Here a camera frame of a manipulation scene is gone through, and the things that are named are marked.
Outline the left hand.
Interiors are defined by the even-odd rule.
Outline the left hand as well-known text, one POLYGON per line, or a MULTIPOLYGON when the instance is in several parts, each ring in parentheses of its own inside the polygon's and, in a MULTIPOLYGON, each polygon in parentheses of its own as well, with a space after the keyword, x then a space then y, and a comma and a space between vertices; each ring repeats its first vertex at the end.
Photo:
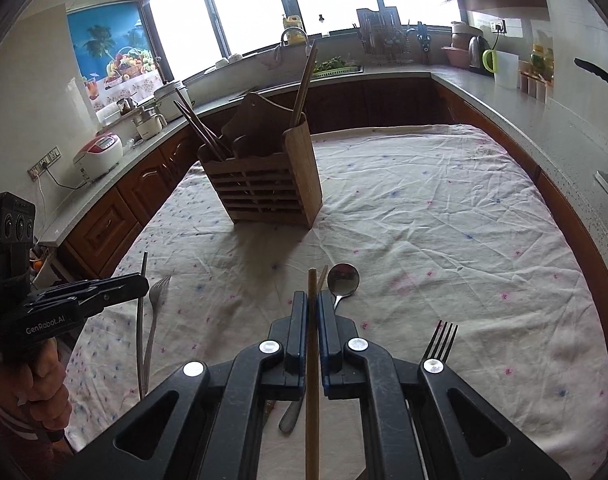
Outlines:
POLYGON ((0 358, 0 408, 36 429, 63 430, 72 414, 65 377, 54 338, 41 345, 29 364, 0 358))

